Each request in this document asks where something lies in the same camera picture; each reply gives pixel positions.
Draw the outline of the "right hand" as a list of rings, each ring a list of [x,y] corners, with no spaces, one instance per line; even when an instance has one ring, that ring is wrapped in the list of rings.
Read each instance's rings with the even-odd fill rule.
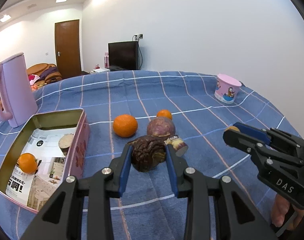
[[[281,195],[276,194],[271,211],[271,221],[273,225],[278,228],[283,225],[285,216],[288,213],[290,206],[291,204],[288,200]],[[297,216],[287,227],[287,229],[290,231],[293,231],[304,217],[304,210],[298,209],[295,206],[293,206],[293,208],[297,212]]]

